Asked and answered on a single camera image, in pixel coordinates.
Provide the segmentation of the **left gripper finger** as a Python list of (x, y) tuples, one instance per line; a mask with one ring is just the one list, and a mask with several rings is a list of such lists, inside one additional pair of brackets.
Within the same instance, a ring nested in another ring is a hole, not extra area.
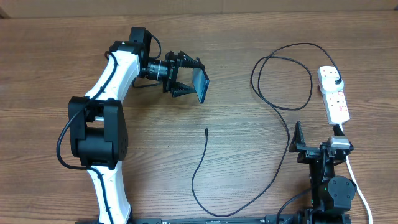
[(194, 87), (188, 86), (180, 82), (173, 82), (170, 89), (170, 93), (172, 95), (172, 98), (176, 98), (182, 95), (196, 93), (196, 91)]
[(178, 65), (182, 68), (204, 68), (204, 64), (200, 62), (199, 58), (193, 59), (185, 52), (178, 53)]

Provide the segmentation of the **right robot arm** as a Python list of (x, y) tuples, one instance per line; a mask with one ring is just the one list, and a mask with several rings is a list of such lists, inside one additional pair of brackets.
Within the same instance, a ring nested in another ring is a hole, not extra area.
[(357, 191), (353, 180), (335, 174), (335, 166), (346, 162), (354, 150), (341, 128), (333, 127), (334, 135), (318, 147), (308, 147), (298, 121), (289, 151), (298, 153), (297, 162), (310, 168), (312, 206), (305, 208), (290, 220), (291, 223), (350, 223), (351, 202)]

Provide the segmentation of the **smartphone with blue screen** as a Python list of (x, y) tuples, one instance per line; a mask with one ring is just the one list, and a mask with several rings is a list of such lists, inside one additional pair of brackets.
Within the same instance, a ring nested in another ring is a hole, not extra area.
[(205, 102), (210, 80), (204, 68), (194, 68), (192, 73), (192, 83), (200, 103)]

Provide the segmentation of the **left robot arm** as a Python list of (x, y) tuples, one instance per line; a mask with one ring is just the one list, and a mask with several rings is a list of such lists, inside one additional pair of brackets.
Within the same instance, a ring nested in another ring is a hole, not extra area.
[(164, 60), (151, 57), (155, 40), (144, 27), (132, 27), (127, 41), (115, 41), (105, 53), (108, 64), (95, 86), (85, 96), (68, 103), (71, 152), (79, 158), (77, 168), (89, 173), (99, 205), (95, 223), (132, 223), (133, 211), (123, 181), (123, 160), (128, 149), (128, 133), (123, 101), (137, 78), (161, 84), (172, 97), (196, 94), (205, 100), (210, 80), (199, 58), (185, 52), (168, 52)]

